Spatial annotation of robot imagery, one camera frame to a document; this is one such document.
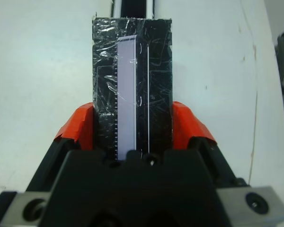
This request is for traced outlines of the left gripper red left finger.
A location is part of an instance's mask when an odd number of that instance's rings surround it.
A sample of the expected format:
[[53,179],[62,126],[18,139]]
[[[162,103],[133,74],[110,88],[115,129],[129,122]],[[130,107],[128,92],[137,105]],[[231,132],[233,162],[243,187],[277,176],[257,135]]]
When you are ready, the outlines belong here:
[[93,103],[78,107],[59,129],[30,181],[27,191],[49,192],[71,150],[93,149]]

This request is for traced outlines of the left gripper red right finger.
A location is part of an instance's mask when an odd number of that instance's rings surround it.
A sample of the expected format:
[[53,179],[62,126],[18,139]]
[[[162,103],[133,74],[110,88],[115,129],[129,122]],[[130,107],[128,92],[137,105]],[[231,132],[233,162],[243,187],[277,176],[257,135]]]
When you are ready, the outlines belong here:
[[172,110],[173,149],[198,152],[215,187],[248,187],[243,178],[235,176],[215,138],[190,108],[181,102],[174,101]]

